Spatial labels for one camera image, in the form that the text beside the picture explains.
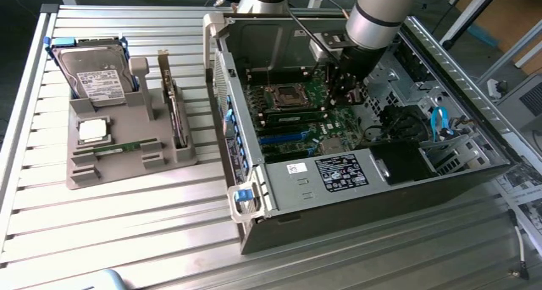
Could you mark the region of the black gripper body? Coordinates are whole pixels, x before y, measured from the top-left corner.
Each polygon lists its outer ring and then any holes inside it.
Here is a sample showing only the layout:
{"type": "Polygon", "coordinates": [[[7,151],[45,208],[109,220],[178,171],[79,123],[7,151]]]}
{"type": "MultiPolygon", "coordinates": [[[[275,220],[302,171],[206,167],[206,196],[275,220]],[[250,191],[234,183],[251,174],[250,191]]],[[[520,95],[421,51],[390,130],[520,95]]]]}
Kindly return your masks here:
{"type": "Polygon", "coordinates": [[[342,50],[340,57],[340,79],[354,78],[364,81],[374,70],[386,48],[366,49],[360,46],[348,47],[342,50]]]}

